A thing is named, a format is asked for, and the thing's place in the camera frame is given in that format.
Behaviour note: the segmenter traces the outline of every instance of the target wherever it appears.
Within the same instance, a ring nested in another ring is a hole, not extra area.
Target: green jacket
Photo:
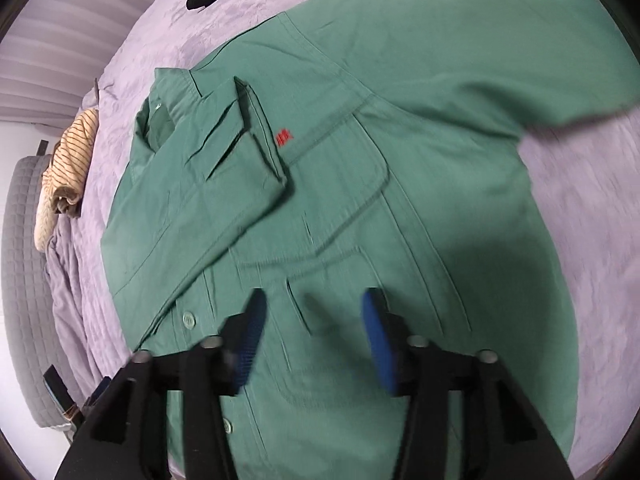
[[[127,342],[185,350],[264,288],[223,403],[240,478],[386,480],[406,404],[360,320],[382,286],[414,332],[497,351],[567,454],[574,313],[516,147],[638,100],[598,0],[311,0],[158,69],[102,238]],[[169,419],[180,462],[177,394]]]

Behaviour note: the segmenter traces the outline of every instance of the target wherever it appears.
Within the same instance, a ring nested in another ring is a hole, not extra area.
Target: curtain
[[[28,1],[0,43],[0,121],[69,126],[153,1]]]

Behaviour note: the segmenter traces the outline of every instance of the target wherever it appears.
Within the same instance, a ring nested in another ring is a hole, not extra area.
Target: gray quilted cushion
[[[2,227],[2,305],[9,350],[22,394],[36,423],[59,426],[66,421],[51,399],[42,374],[55,365],[69,394],[82,395],[54,326],[46,260],[33,241],[42,172],[49,156],[28,156],[14,170]]]

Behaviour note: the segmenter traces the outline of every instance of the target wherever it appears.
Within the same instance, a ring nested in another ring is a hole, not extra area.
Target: lavender blanket
[[[218,0],[197,12],[187,11],[183,0],[156,0],[104,70],[82,217],[61,219],[47,253],[56,328],[85,394],[129,356],[100,238],[154,68],[190,68],[229,38],[302,1]],[[570,465],[579,475],[615,449],[640,403],[640,108],[567,131],[537,132],[525,138],[520,154],[578,322]]]

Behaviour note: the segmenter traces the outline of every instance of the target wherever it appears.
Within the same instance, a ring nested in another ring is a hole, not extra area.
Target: purple fabric
[[[70,229],[60,222],[49,250],[60,261],[53,277],[57,327],[81,386],[113,375],[129,356],[100,238],[154,68],[190,68],[224,41],[303,1],[218,0],[187,11],[184,0],[156,0],[104,70],[82,216]],[[580,385],[570,456],[576,475],[614,450],[640,403],[639,153],[640,108],[571,131],[538,132],[520,147],[577,317]]]

